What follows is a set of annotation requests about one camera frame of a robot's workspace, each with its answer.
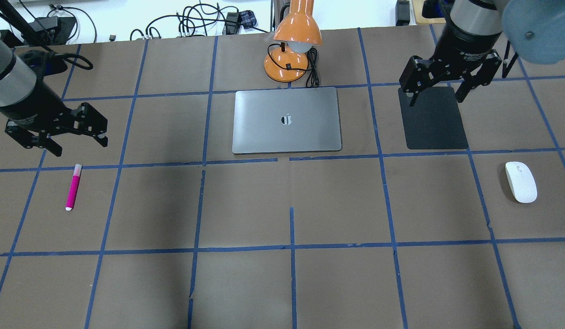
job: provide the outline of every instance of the lamp shade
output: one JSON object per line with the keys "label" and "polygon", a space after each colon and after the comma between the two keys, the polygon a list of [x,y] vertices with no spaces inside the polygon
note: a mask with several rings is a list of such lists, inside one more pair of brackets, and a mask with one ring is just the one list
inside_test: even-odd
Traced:
{"label": "lamp shade", "polygon": [[313,2],[314,0],[291,0],[289,14],[278,25],[274,40],[287,42],[298,53],[305,53],[313,45],[323,44],[321,32],[312,16]]}

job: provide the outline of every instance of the mouse pad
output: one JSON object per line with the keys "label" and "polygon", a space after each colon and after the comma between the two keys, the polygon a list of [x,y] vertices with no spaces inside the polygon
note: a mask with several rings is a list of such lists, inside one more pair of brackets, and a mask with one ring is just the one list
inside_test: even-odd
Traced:
{"label": "mouse pad", "polygon": [[411,150],[466,149],[467,138],[452,87],[427,88],[414,106],[398,88],[406,146]]}

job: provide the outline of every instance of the laptop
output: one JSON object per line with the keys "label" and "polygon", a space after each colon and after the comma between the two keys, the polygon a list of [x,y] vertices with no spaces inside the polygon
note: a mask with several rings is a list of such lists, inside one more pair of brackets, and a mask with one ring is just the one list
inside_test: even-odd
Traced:
{"label": "laptop", "polygon": [[234,154],[341,150],[333,87],[236,92]]}

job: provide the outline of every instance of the orange lamp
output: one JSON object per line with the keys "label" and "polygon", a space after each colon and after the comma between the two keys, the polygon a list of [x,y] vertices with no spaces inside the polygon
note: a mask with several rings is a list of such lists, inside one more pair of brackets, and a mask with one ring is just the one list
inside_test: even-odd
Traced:
{"label": "orange lamp", "polygon": [[281,41],[281,46],[269,50],[264,59],[264,71],[271,79],[291,82],[303,77],[304,70],[308,67],[304,53],[311,46],[323,44],[321,32],[312,16],[313,2],[314,0],[291,0],[289,14],[274,32],[274,40]]}

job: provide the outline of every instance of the pink marker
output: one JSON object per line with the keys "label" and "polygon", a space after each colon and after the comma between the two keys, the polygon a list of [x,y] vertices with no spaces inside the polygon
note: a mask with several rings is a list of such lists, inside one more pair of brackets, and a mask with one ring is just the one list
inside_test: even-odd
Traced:
{"label": "pink marker", "polygon": [[71,186],[69,186],[69,195],[67,195],[67,204],[65,210],[71,211],[75,206],[75,196],[77,196],[77,188],[80,186],[81,164],[76,164],[73,170],[73,178],[71,179]]}

